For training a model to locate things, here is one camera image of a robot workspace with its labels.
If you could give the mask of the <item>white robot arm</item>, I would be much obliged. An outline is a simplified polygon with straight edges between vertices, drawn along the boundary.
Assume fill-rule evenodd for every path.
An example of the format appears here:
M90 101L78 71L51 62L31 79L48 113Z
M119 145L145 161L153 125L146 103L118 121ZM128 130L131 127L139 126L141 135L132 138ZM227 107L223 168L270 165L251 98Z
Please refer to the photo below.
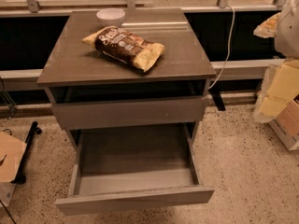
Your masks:
M291 0L253 34L273 37L275 50L285 57L280 65L269 65L258 92L253 117L257 122L266 123L275 119L299 94L299 0Z

